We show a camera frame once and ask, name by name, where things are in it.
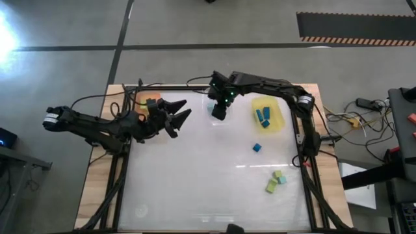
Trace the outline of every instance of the concrete floor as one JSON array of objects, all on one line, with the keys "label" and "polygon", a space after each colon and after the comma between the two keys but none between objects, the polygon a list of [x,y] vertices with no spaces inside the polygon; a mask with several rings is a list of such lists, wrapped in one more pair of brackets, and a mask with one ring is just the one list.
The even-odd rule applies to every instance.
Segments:
[{"label": "concrete floor", "polygon": [[[0,1],[2,44],[15,46],[105,46],[117,44],[127,0]],[[295,12],[348,12],[411,15],[405,0],[136,0],[125,45],[199,43],[297,43]],[[15,233],[69,231],[75,215],[91,147],[70,133],[42,127],[46,108],[71,105],[77,98],[103,94],[113,51],[10,52],[0,54],[0,127],[19,136],[17,150],[53,161],[35,178],[41,187],[27,192],[19,206]],[[415,86],[416,47],[331,49],[211,49],[123,51],[115,83],[184,83],[191,77],[233,70],[294,83],[318,83],[333,111],[357,97],[385,99],[390,88]],[[102,98],[76,109],[98,115]],[[346,131],[346,125],[332,126]],[[364,142],[360,131],[347,135]],[[378,155],[395,139],[372,147]],[[340,141],[340,159],[376,162],[364,148]],[[377,211],[351,207],[354,225],[388,232],[387,200],[378,188]]]}]

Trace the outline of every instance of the blue block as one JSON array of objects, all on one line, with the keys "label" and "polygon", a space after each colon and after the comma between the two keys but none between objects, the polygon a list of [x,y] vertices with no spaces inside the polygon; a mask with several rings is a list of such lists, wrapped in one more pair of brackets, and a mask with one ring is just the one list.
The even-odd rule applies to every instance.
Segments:
[{"label": "blue block", "polygon": [[259,118],[259,121],[262,122],[263,121],[263,115],[261,114],[260,110],[255,110],[255,112],[257,113],[257,117]]},{"label": "blue block", "polygon": [[265,116],[266,120],[270,119],[270,107],[264,107],[263,108],[263,115]]},{"label": "blue block", "polygon": [[261,125],[262,125],[264,128],[266,128],[267,126],[269,126],[269,125],[270,125],[270,123],[269,123],[267,120],[265,120],[263,123],[261,123]]},{"label": "blue block", "polygon": [[282,185],[282,184],[286,183],[286,177],[284,177],[284,176],[279,177],[278,182],[279,182],[279,185]]},{"label": "blue block", "polygon": [[257,143],[253,147],[253,150],[256,151],[256,152],[258,152],[260,149],[261,149],[261,146]]}]

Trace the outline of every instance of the white paper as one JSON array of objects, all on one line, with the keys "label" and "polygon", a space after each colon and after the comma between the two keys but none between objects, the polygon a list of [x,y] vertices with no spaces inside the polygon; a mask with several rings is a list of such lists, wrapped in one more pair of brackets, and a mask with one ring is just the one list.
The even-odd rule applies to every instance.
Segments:
[{"label": "white paper", "polygon": [[[358,172],[363,172],[366,169],[358,166],[352,166],[347,163],[341,163],[341,176],[349,176]],[[348,203],[376,209],[376,195],[374,192],[374,185],[367,185],[364,187],[353,188],[345,191],[345,197]]]}]

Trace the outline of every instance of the wooden table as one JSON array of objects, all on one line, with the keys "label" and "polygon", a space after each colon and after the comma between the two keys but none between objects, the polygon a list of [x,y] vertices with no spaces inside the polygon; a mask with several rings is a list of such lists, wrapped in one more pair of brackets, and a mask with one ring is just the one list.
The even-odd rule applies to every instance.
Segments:
[{"label": "wooden table", "polygon": [[[322,100],[320,98],[318,84],[300,84],[306,91],[311,93],[315,97],[315,103],[322,114],[324,114],[324,108]],[[110,85],[107,89],[107,94],[115,94],[122,92],[122,86],[120,84]],[[104,119],[113,119],[110,113],[110,104],[117,102],[122,106],[124,95],[116,95],[106,97],[104,100],[103,110],[101,117]],[[327,135],[322,120],[316,110],[313,111],[313,118],[315,120],[315,128],[321,135]],[[321,149],[329,153],[335,153],[330,146],[321,146]],[[94,148],[91,154],[91,161],[104,154],[102,148]],[[322,191],[326,201],[339,216],[339,218],[348,226],[352,227],[352,220],[348,204],[346,202],[343,184],[341,182],[341,176],[338,169],[337,161],[334,157],[319,153],[316,156],[320,182]],[[79,204],[79,210],[77,219],[75,221],[74,228],[80,228],[88,222],[90,217],[95,213],[97,208],[101,205],[101,202],[105,197],[105,190],[107,188],[107,181],[109,178],[111,165],[111,156],[104,156],[102,159],[92,164],[86,175],[83,194],[81,196],[81,202]],[[110,205],[109,218],[107,223],[109,226],[112,224],[112,216],[114,212],[116,196],[114,197],[112,204]],[[315,210],[315,216],[317,219],[318,227],[322,227],[322,220],[320,218],[319,206],[316,200],[313,198],[313,206]]]}]

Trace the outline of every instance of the white surface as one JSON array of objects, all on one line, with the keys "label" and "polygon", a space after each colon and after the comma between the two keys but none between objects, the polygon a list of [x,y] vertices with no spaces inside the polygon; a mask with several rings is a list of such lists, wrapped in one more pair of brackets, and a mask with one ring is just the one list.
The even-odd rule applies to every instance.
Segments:
[{"label": "white surface", "polygon": [[[366,169],[358,166],[352,166],[348,163],[341,163],[341,177],[349,176],[358,172],[364,172]],[[374,185],[348,189],[345,191],[345,197],[348,203],[376,209],[376,194]]]},{"label": "white surface", "polygon": [[[165,131],[145,144],[132,143],[119,227],[149,231],[310,230],[289,107],[278,103],[286,124],[269,135],[256,132],[252,98],[239,96],[221,122],[209,116],[207,96],[161,92],[186,99],[192,113],[175,139]],[[259,153],[252,148],[262,145]],[[265,191],[274,170],[287,183]]]}]

